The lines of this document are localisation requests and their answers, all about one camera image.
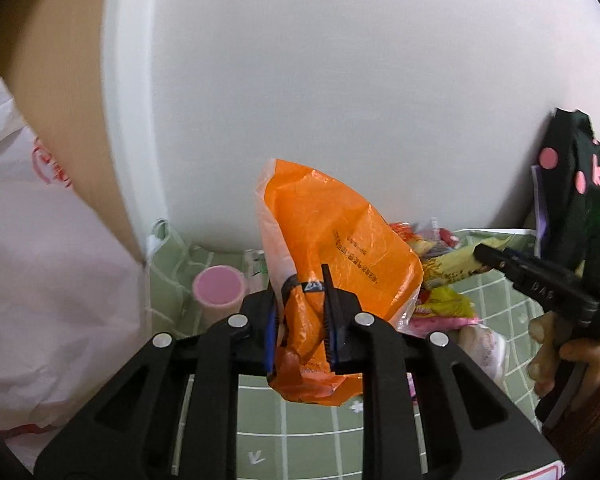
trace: green grid fabric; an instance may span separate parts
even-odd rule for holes
[[[456,234],[466,244],[494,235],[509,236],[467,230]],[[190,285],[197,273],[208,266],[234,266],[247,273],[252,290],[266,286],[266,264],[258,251],[224,254],[197,246],[189,248],[165,221],[156,224],[152,237],[147,273],[153,332],[165,330],[176,336],[188,336],[204,329],[200,308],[190,294]],[[532,236],[515,235],[510,245],[532,250],[533,243]],[[528,338],[526,327],[529,319],[542,313],[540,307],[512,290],[495,270],[456,283],[454,288],[471,297],[485,324],[507,338],[510,358],[504,381],[506,393],[537,425],[533,413],[536,399],[530,392],[531,381],[525,373],[537,346]],[[241,376],[236,453],[238,480],[361,480],[363,410],[361,397],[349,399],[337,408],[286,402],[269,388],[266,379]],[[415,418],[420,460],[426,471],[424,438],[417,408]],[[174,474],[178,472],[178,457],[176,454],[174,458]]]

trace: white label with red border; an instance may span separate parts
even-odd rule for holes
[[[562,475],[564,475],[564,464],[558,460],[558,462],[510,478],[509,480],[558,480]]]

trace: pink lid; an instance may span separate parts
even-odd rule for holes
[[[200,303],[225,306],[242,301],[246,293],[244,275],[230,266],[215,266],[203,270],[193,280],[193,295]]]

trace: pink polka dot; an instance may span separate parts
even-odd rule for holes
[[[540,152],[540,166],[546,170],[552,170],[558,165],[558,152],[553,148],[543,148]]]
[[[581,195],[587,190],[587,181],[584,178],[584,173],[579,171],[576,173],[576,191]]]

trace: orange plastic bag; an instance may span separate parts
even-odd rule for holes
[[[283,306],[270,386],[287,400],[340,405],[362,392],[362,378],[330,371],[320,265],[329,264],[334,285],[355,293],[363,310],[391,320],[413,311],[420,260],[369,202],[320,171],[270,160],[256,195],[269,278]]]

